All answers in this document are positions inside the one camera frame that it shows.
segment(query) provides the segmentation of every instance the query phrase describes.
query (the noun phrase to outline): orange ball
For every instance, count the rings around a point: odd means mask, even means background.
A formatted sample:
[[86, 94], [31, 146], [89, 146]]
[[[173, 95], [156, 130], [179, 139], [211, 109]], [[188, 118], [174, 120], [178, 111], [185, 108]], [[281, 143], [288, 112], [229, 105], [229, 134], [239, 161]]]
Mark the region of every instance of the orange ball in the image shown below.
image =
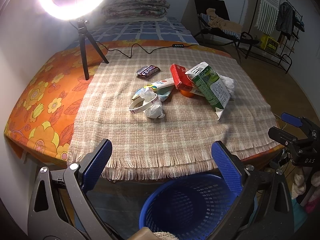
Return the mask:
[[193, 94], [193, 93], [190, 93], [190, 92], [188, 92], [188, 91], [184, 91], [184, 90], [179, 90], [180, 91], [180, 93], [182, 94], [182, 95], [184, 95], [185, 97], [187, 97], [187, 98], [191, 98], [191, 97], [193, 97], [195, 94]]

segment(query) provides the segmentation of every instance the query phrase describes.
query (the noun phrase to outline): silver bolt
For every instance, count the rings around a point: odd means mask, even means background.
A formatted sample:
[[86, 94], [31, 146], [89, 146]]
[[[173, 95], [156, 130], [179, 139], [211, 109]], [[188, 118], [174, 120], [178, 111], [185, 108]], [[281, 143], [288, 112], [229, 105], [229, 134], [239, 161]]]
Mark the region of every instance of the silver bolt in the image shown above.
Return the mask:
[[79, 164], [78, 163], [72, 163], [72, 164], [70, 164], [70, 166], [69, 166], [69, 168], [71, 169], [71, 170], [76, 170], [76, 169], [78, 169], [78, 167], [79, 167]]
[[246, 168], [247, 171], [253, 171], [254, 170], [254, 166], [251, 165], [251, 164], [246, 165], [245, 168]]
[[47, 168], [47, 167], [42, 167], [42, 168], [40, 169], [40, 172], [41, 172], [41, 173], [46, 173], [46, 172], [47, 172], [47, 170], [48, 170], [48, 168]]
[[283, 174], [283, 171], [282, 171], [281, 169], [276, 169], [276, 174], [282, 175], [282, 174]]

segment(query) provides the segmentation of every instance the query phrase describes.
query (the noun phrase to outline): beige checkered cloth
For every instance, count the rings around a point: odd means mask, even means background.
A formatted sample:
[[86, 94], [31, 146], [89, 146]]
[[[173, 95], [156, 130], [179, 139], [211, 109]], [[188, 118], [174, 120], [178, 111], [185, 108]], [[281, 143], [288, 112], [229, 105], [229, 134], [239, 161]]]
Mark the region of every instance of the beige checkered cloth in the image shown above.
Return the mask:
[[[130, 48], [121, 50], [130, 52]], [[159, 179], [216, 167], [211, 145], [217, 140], [240, 159], [277, 145], [268, 137], [268, 129], [276, 126], [270, 106], [236, 60], [187, 48], [160, 49], [148, 55], [139, 47], [133, 48], [132, 59], [113, 51], [108, 60], [110, 64], [98, 68], [81, 103], [68, 164], [82, 160], [107, 138], [113, 152], [102, 173], [104, 178]], [[128, 111], [137, 89], [171, 77], [171, 64], [190, 69], [202, 61], [237, 82], [236, 99], [229, 101], [219, 121], [205, 98], [186, 98], [176, 89], [163, 103], [162, 119]], [[157, 65], [161, 72], [149, 80], [140, 79], [135, 73], [144, 65]]]

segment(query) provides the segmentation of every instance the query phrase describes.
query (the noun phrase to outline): blue gripper pad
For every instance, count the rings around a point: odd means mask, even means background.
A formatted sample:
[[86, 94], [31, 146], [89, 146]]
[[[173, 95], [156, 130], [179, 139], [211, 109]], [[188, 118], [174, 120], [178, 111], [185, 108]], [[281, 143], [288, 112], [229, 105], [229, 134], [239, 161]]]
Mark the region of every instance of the blue gripper pad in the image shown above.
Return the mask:
[[301, 127], [302, 126], [302, 122], [301, 119], [298, 117], [295, 117], [291, 114], [287, 114], [287, 113], [283, 113], [281, 114], [281, 120], [284, 122], [287, 122], [295, 127]]
[[217, 164], [226, 184], [232, 192], [239, 195], [242, 191], [242, 175], [233, 161], [228, 156], [231, 153], [225, 148], [222, 142], [214, 142], [211, 147], [211, 154], [214, 162]]
[[82, 173], [81, 189], [84, 193], [92, 190], [96, 185], [101, 173], [111, 157], [112, 143], [109, 140], [103, 140], [91, 154], [95, 155], [85, 171]]

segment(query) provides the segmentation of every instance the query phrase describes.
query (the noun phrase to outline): laundry basket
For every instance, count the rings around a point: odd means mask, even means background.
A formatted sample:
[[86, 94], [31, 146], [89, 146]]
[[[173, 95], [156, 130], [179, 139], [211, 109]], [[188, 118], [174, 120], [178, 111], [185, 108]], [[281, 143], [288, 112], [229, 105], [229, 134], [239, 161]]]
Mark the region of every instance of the laundry basket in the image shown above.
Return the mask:
[[139, 227], [170, 232], [180, 240], [204, 240], [221, 221], [237, 194], [224, 179], [195, 174], [171, 180], [144, 203]]

